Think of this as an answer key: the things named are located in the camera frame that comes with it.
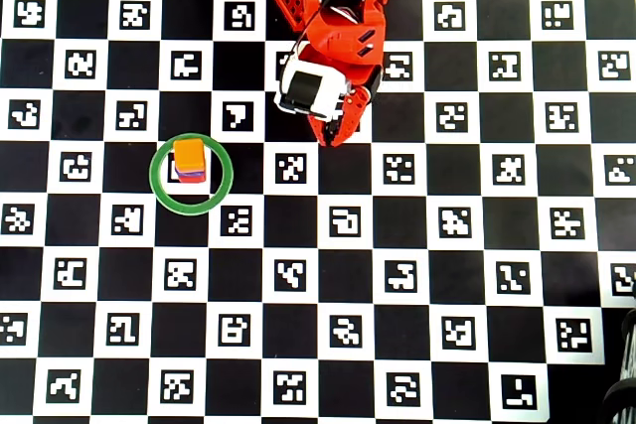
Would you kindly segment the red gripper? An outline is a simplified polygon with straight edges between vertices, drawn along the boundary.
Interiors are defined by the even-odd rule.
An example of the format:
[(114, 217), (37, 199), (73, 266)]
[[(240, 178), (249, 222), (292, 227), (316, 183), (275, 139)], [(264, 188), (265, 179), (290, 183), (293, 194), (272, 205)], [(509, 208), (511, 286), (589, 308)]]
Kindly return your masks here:
[(367, 106), (378, 91), (383, 75), (381, 66), (346, 66), (346, 96), (339, 116), (331, 124), (331, 140), (327, 131), (329, 123), (316, 116), (308, 117), (314, 137), (321, 146), (340, 146), (356, 132)]

